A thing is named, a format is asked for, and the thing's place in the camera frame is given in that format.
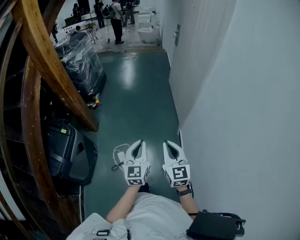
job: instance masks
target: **white shirt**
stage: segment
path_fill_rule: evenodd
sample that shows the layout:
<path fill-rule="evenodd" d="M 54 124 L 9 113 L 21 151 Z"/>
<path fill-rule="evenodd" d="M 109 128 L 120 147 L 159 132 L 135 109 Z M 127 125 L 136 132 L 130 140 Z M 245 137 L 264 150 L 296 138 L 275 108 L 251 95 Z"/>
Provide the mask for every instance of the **white shirt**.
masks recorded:
<path fill-rule="evenodd" d="M 117 2 L 112 2 L 110 5 L 113 8 L 114 12 L 116 13 L 116 16 L 114 16 L 113 18 L 120 20 L 121 19 L 121 15 L 119 14 L 118 11 L 122 10 L 121 4 L 119 4 Z"/>
<path fill-rule="evenodd" d="M 104 229 L 110 229 L 110 235 L 103 237 L 107 240 L 127 240 L 127 229 L 131 240 L 190 240 L 186 230 L 192 222 L 179 203 L 162 196 L 138 193 L 133 210 L 126 218 L 110 224 L 93 213 L 67 240 L 101 239 L 96 234 Z"/>

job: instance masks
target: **black suitcase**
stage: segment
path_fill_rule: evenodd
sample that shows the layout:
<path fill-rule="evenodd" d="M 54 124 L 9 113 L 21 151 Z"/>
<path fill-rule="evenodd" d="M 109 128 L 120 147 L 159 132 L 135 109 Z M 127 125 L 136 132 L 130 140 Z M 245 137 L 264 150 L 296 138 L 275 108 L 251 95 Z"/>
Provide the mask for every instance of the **black suitcase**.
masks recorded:
<path fill-rule="evenodd" d="M 47 149 L 53 177 L 81 186 L 91 183 L 98 151 L 90 139 L 67 124 L 50 126 Z"/>

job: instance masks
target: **black shoe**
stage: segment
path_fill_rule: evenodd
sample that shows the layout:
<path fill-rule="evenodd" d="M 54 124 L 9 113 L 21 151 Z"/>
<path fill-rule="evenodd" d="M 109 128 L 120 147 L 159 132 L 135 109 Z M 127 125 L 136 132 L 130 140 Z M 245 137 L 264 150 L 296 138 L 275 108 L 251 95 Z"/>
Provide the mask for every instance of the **black shoe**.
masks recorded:
<path fill-rule="evenodd" d="M 116 42 L 116 44 L 122 44 L 122 43 L 124 43 L 124 41 Z"/>

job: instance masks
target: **white door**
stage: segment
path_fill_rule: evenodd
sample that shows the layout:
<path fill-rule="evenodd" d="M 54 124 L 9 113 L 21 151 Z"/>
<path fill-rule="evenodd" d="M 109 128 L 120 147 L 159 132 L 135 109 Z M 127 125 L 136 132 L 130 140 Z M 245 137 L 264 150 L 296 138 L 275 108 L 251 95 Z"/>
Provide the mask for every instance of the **white door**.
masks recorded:
<path fill-rule="evenodd" d="M 180 35 L 169 79 L 180 127 L 211 71 L 236 3 L 236 0 L 181 1 Z"/>

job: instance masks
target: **black cable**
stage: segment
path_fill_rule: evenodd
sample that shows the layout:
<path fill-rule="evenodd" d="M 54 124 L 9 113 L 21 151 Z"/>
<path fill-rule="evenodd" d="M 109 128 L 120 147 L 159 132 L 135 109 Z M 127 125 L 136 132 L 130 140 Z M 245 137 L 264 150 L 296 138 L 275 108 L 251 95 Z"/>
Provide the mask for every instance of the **black cable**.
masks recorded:
<path fill-rule="evenodd" d="M 124 164 L 124 161 L 123 162 L 120 162 L 119 164 L 116 164 L 114 166 L 112 166 L 112 170 L 115 171 L 117 170 L 119 167 L 121 167 L 122 165 Z"/>

